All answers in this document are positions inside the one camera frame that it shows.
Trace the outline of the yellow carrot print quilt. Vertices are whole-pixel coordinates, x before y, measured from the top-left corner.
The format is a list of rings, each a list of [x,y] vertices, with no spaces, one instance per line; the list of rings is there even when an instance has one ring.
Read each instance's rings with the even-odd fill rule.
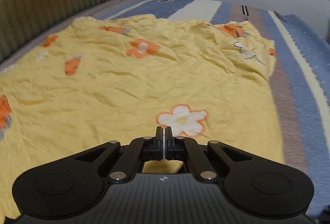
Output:
[[[1,217],[26,170],[157,126],[283,163],[275,65],[249,21],[75,19],[1,72]]]

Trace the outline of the blue striped bed sheet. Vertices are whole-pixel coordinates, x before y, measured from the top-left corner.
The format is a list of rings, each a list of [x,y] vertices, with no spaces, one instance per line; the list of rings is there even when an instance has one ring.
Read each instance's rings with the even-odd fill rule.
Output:
[[[270,85],[279,114],[287,165],[306,172],[315,187],[308,210],[315,216],[329,205],[329,44],[295,15],[284,17],[249,6],[211,0],[111,0],[79,13],[96,19],[153,14],[182,20],[197,5],[214,24],[250,20],[261,36],[275,42],[277,61]]]

